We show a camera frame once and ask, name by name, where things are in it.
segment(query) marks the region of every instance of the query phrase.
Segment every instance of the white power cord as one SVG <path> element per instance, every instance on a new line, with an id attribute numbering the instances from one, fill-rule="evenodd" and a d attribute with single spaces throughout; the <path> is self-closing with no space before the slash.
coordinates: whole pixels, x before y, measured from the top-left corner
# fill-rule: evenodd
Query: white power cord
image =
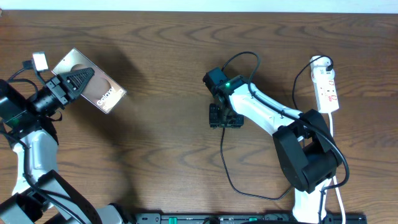
<path id="1" fill-rule="evenodd" d="M 328 113 L 328 116 L 329 116 L 330 134 L 333 137 L 333 119 L 331 118 L 331 113 Z M 333 177 L 333 183 L 337 184 L 336 176 Z M 343 205 L 343 200 L 341 199 L 340 190 L 338 189 L 338 187 L 336 187 L 335 190 L 336 190 L 338 204 L 341 210 L 341 224 L 346 224 L 346 212 L 344 210 L 344 205 Z"/>

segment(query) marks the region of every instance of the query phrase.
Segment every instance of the wooden table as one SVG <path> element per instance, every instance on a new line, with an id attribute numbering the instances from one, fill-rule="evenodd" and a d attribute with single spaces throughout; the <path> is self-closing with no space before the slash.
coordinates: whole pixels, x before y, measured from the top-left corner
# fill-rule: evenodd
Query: wooden table
<path id="1" fill-rule="evenodd" d="M 95 207 L 119 202 L 131 211 L 165 213 L 291 210 L 293 193 L 270 202 L 231 189 L 219 154 L 221 130 L 208 125 L 213 99 L 203 76 L 252 50 L 262 57 L 254 83 L 289 107 L 294 77 L 310 57 L 334 59 L 340 101 L 333 113 L 335 141 L 351 171 L 340 189 L 345 209 L 364 212 L 369 223 L 397 223 L 398 16 L 4 11 L 0 17 L 1 78 L 37 51 L 45 51 L 53 68 L 72 47 L 128 90 L 109 115 L 80 99 L 55 123 L 59 173 Z M 254 57 L 243 56 L 226 73 L 249 75 L 253 66 Z M 316 108 L 309 73 L 297 83 L 302 111 Z M 22 77 L 35 80 L 32 72 Z M 29 85 L 16 87 L 33 94 Z M 17 159 L 4 138 L 0 150 L 3 202 L 16 183 Z M 226 130 L 224 150 L 238 189 L 277 196 L 289 186 L 272 138 L 250 120 Z M 340 180 L 344 174 L 339 168 Z M 334 191 L 328 195 L 327 208 L 339 212 Z"/>

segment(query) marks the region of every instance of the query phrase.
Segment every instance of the white power strip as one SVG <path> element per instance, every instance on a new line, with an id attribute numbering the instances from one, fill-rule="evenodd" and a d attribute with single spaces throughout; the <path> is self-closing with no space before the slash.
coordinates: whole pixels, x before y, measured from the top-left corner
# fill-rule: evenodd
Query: white power strip
<path id="1" fill-rule="evenodd" d="M 335 71 L 333 69 L 331 71 L 326 70 L 330 64 L 330 59 L 327 57 L 322 57 L 311 63 L 311 79 L 319 113 L 331 113 L 339 108 L 334 80 Z"/>

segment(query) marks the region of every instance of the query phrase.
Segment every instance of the white background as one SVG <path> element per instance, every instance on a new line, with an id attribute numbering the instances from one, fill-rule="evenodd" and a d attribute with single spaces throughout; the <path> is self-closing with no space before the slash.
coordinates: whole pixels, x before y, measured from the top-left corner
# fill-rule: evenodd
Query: white background
<path id="1" fill-rule="evenodd" d="M 398 0 L 0 0 L 36 10 L 398 13 Z"/>

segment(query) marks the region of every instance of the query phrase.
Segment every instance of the metallic rectangular object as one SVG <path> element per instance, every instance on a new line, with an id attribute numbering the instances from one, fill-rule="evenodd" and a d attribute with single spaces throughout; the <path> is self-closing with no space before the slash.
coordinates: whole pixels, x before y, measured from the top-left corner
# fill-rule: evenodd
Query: metallic rectangular object
<path id="1" fill-rule="evenodd" d="M 94 69 L 95 73 L 81 95 L 102 112 L 108 114 L 126 94 L 126 90 L 105 74 L 104 71 L 98 68 L 93 62 L 88 60 L 88 58 L 76 48 L 73 48 L 61 59 L 52 72 L 58 75 L 88 67 Z"/>

